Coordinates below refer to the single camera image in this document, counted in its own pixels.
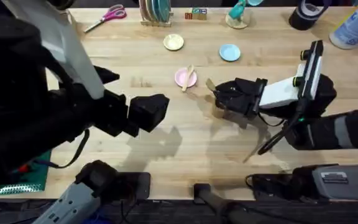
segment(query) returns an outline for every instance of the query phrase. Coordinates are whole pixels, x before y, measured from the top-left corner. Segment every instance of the wooden spoon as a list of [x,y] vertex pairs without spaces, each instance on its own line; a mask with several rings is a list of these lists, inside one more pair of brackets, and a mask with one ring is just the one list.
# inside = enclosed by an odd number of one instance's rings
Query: wooden spoon
[[185,92],[187,90],[188,82],[189,82],[190,76],[191,76],[191,74],[193,74],[193,72],[194,72],[194,65],[189,65],[189,67],[187,67],[187,74],[185,77],[185,82],[181,88],[182,92]]

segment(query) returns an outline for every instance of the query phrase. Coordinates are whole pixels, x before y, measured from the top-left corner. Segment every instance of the yellow plate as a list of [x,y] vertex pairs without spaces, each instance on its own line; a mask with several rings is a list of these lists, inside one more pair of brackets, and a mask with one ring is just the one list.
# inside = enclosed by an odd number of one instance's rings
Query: yellow plate
[[139,0],[139,5],[140,5],[140,13],[142,14],[143,18],[145,20],[151,21],[150,15],[147,12],[147,5],[146,5],[146,1],[147,0]]
[[155,22],[157,21],[157,19],[154,17],[153,15],[153,5],[152,5],[152,1],[153,0],[145,0],[146,2],[146,10],[147,10],[147,14],[150,17],[150,21]]
[[175,51],[180,50],[184,46],[185,40],[178,34],[170,34],[165,37],[163,43],[166,49]]

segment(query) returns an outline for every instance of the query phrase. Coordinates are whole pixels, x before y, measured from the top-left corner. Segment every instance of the scissors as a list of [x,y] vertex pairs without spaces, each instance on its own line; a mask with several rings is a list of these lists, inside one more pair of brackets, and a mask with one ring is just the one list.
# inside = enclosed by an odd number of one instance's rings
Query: scissors
[[98,22],[95,22],[92,26],[88,27],[86,30],[84,30],[84,33],[88,33],[89,31],[93,30],[100,24],[110,21],[112,19],[123,19],[127,17],[127,12],[125,11],[125,7],[122,4],[116,4],[115,6],[111,6],[107,13],[100,18]]

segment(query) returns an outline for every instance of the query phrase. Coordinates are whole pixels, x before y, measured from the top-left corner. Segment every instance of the small plate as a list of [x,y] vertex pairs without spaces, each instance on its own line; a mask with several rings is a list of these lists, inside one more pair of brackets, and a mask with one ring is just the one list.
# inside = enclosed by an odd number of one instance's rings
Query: small plate
[[224,44],[219,50],[222,59],[228,62],[234,62],[241,56],[240,49],[234,44]]
[[153,9],[153,15],[157,21],[161,21],[160,17],[160,11],[158,9],[158,0],[151,0],[152,2],[152,9]]
[[166,49],[176,51],[184,46],[185,40],[179,34],[169,34],[164,38],[163,44]]
[[[175,73],[175,82],[178,84],[178,86],[183,87],[183,84],[185,84],[185,79],[187,75],[187,68],[181,68]],[[187,83],[187,87],[190,88],[193,85],[195,85],[197,82],[197,73],[194,71],[189,78],[189,82]]]
[[160,11],[161,21],[168,22],[169,12],[170,12],[169,0],[157,0],[157,1],[158,1],[158,9]]
[[260,3],[262,3],[264,0],[248,0],[247,3],[250,4],[251,6],[257,6]]
[[150,21],[155,22],[157,20],[157,18],[154,17],[152,1],[153,0],[145,0],[146,11],[147,11],[147,14],[150,16]]
[[150,15],[147,12],[146,0],[139,0],[139,6],[140,6],[140,13],[142,14],[143,18],[148,21],[151,21]]

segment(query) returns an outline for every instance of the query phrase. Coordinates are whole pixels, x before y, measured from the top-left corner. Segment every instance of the blue plate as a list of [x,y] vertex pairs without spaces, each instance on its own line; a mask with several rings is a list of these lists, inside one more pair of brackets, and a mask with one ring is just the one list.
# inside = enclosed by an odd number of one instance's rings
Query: blue plate
[[234,44],[224,44],[219,50],[222,59],[228,62],[234,62],[240,58],[241,51]]
[[158,0],[158,9],[160,11],[161,21],[168,22],[170,12],[169,0]]
[[251,6],[257,6],[260,3],[262,3],[264,0],[248,0],[248,4],[250,4]]
[[158,9],[158,0],[150,0],[152,2],[153,15],[157,21],[161,21],[160,12]]

